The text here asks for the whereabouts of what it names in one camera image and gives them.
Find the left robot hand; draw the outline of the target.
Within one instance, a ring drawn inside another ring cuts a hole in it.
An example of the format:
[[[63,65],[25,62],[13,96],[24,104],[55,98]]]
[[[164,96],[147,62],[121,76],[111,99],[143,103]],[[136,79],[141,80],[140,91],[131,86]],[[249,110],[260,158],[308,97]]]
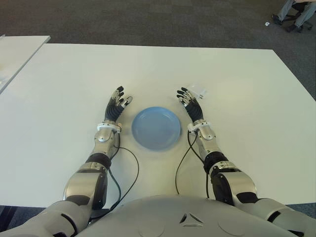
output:
[[[123,98],[123,90],[123,86],[120,86],[112,93],[105,110],[104,121],[116,122],[123,110],[132,102],[132,96]]]

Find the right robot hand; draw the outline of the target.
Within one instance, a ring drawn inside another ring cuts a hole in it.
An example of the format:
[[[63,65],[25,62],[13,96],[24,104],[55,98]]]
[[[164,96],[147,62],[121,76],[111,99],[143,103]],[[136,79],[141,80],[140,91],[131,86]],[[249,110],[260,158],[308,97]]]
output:
[[[203,120],[203,111],[196,97],[188,89],[182,87],[177,90],[177,95],[180,104],[185,108],[192,122]]]

